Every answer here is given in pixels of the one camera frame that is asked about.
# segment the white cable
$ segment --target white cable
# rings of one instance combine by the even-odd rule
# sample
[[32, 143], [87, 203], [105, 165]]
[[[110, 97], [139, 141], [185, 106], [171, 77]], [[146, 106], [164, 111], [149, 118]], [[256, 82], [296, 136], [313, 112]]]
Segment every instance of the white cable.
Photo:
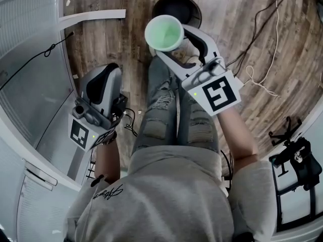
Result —
[[[277, 53], [277, 48], [278, 48], [278, 23], [279, 23], [278, 0], [276, 0], [276, 12], [277, 12], [277, 22], [276, 22], [276, 47], [275, 47], [275, 52], [274, 52], [274, 55], [273, 55], [272, 63], [270, 65], [270, 67], [268, 68], [268, 71], [267, 71], [265, 77], [259, 83], [255, 82], [255, 80], [253, 79], [253, 72], [254, 72], [253, 67], [252, 66], [247, 66], [246, 69], [245, 69], [245, 71], [246, 71], [247, 75], [250, 77], [250, 80], [246, 81], [243, 84], [243, 86], [245, 86], [248, 82], [252, 82], [253, 84], [255, 84], [255, 85], [263, 88], [269, 95], [274, 96], [274, 97], [277, 97], [278, 95], [275, 92], [268, 90], [264, 85], [262, 85], [262, 83], [266, 80], [266, 78], [267, 78], [267, 76], [269, 74], [269, 71], [272, 69], [272, 66], [273, 66], [274, 60], [275, 60], [275, 56], [276, 56], [276, 53]], [[247, 71], [248, 67], [251, 67], [251, 69], [252, 69], [252, 74], [251, 75]]]

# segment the gray jeans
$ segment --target gray jeans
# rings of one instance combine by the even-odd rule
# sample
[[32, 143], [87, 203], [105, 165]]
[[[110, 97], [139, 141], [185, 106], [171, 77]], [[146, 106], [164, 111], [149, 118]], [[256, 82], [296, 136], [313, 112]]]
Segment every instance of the gray jeans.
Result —
[[[179, 87], [180, 124], [176, 135], [175, 91]], [[194, 146], [219, 152], [212, 117], [182, 88], [177, 78], [157, 56], [148, 71], [147, 111], [142, 120], [132, 154], [158, 145]]]

